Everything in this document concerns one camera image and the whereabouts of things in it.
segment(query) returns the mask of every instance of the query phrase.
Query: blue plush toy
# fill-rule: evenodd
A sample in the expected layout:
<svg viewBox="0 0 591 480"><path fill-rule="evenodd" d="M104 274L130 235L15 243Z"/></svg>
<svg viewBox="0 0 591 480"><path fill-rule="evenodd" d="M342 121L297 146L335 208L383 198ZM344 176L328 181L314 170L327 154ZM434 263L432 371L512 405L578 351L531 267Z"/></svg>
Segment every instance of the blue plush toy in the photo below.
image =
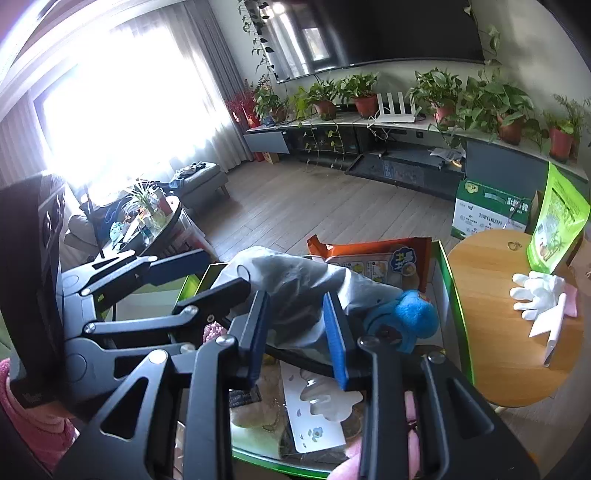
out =
<svg viewBox="0 0 591 480"><path fill-rule="evenodd" d="M429 338L439 328L437 310L418 290L407 290L395 301L376 306L363 321L365 332L387 338L397 350L411 353L417 338Z"/></svg>

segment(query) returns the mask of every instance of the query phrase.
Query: gray cabinet door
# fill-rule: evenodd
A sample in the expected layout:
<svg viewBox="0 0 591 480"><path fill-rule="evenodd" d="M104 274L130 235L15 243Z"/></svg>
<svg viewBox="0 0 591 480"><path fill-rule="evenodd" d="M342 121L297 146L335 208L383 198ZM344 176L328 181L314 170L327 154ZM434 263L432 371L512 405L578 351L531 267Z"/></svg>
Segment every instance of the gray cabinet door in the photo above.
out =
<svg viewBox="0 0 591 480"><path fill-rule="evenodd" d="M289 153L283 131L246 134L244 140L251 152Z"/></svg>
<svg viewBox="0 0 591 480"><path fill-rule="evenodd" d="M589 198L589 185L585 181L558 169L586 199ZM466 178L519 197L533 198L536 190L543 192L546 188L548 162L510 148L469 140Z"/></svg>

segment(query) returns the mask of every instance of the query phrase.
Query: wooden floor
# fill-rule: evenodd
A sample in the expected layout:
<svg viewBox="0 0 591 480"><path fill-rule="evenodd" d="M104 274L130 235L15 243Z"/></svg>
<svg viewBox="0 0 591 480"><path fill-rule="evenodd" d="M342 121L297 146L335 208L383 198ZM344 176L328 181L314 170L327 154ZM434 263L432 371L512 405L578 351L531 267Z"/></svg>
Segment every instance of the wooden floor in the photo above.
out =
<svg viewBox="0 0 591 480"><path fill-rule="evenodd" d="M243 163L229 173L231 200L215 198L197 217L222 261L253 245L294 255L306 240L349 244L408 236L440 239L446 250L453 202L298 161Z"/></svg>
<svg viewBox="0 0 591 480"><path fill-rule="evenodd" d="M222 261L253 245L302 255L306 239L351 243L432 236L450 251L453 203L377 181L344 175L324 167L282 161L242 164L229 173L231 199L221 194L196 217ZM581 271L588 271L591 255ZM581 305L591 308L591 287ZM590 332L591 315L585 316ZM591 411L591 342L587 334L580 359L569 379L551 397L501 414L525 448L533 453L542 475L564 455ZM273 478L282 478L272 474Z"/></svg>

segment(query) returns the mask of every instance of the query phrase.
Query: round wooden table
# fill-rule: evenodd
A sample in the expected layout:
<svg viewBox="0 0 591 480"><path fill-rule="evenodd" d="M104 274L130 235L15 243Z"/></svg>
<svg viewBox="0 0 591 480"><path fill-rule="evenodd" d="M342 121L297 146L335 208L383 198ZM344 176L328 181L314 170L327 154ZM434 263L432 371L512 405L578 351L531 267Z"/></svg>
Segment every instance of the round wooden table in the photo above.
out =
<svg viewBox="0 0 591 480"><path fill-rule="evenodd" d="M533 322L513 310L509 296L515 273L530 265L525 250L531 236L513 230L487 230L463 240L448 255L465 318L475 387L491 403L523 407L558 389L569 376L583 343L583 317L565 317L549 367L543 358L548 333L529 338ZM566 266L556 274L577 286Z"/></svg>

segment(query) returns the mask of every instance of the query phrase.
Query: white card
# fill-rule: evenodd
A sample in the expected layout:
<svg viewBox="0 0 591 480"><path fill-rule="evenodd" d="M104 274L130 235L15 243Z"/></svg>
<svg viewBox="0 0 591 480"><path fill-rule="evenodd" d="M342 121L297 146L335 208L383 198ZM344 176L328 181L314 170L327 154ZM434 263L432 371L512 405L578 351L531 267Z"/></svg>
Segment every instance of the white card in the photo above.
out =
<svg viewBox="0 0 591 480"><path fill-rule="evenodd" d="M550 310L540 313L531 327L530 338L541 335L542 333L550 332L548 343L546 344L546 350L544 352L543 364L545 367L550 366L554 348L560 338L565 305L566 293L561 293L558 297L558 305L552 307Z"/></svg>
<svg viewBox="0 0 591 480"><path fill-rule="evenodd" d="M323 377L281 362L287 415L298 453L317 452L345 444L340 425L363 400L360 392L343 392L334 378Z"/></svg>

